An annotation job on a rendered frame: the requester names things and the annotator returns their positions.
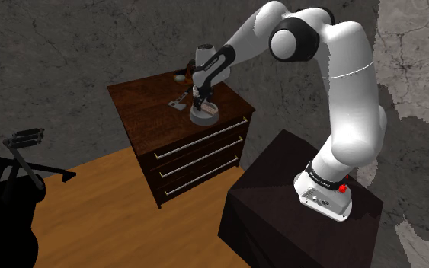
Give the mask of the grey round bowl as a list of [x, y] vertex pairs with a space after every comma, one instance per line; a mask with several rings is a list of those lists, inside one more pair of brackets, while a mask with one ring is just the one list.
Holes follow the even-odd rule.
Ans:
[[212, 126], [219, 120], [219, 109], [214, 103], [203, 102], [198, 110], [194, 105], [190, 108], [190, 120], [198, 126]]

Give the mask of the grey spatula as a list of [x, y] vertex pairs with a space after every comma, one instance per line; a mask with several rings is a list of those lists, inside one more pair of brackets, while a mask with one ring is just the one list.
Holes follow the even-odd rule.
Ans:
[[186, 107], [186, 104], [182, 103], [182, 100], [189, 95], [191, 92], [192, 87], [189, 87], [186, 91], [183, 92], [181, 96], [179, 96], [177, 99], [172, 100], [168, 103], [170, 107], [175, 108], [176, 110], [183, 110]]

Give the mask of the brown holder with pale egg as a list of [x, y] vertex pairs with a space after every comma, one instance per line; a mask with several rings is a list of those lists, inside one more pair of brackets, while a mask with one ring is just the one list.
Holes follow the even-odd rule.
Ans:
[[195, 67], [195, 60], [191, 59], [186, 65], [185, 69], [176, 71], [176, 73], [173, 75], [173, 79], [180, 85], [192, 85], [192, 74], [194, 72]]

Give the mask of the dark wooden chest of drawers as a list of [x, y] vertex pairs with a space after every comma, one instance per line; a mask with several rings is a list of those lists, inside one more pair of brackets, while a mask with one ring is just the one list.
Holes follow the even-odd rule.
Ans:
[[107, 89], [157, 205], [239, 165], [255, 109], [225, 83], [214, 87], [219, 120], [212, 126], [169, 105], [187, 90], [173, 72]]

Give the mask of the dark robot stand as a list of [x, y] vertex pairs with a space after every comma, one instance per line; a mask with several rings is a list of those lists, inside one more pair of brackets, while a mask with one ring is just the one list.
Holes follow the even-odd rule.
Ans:
[[352, 177], [336, 222], [304, 206], [293, 180], [316, 149], [282, 130], [229, 189], [219, 237], [251, 268], [370, 268], [383, 202]]

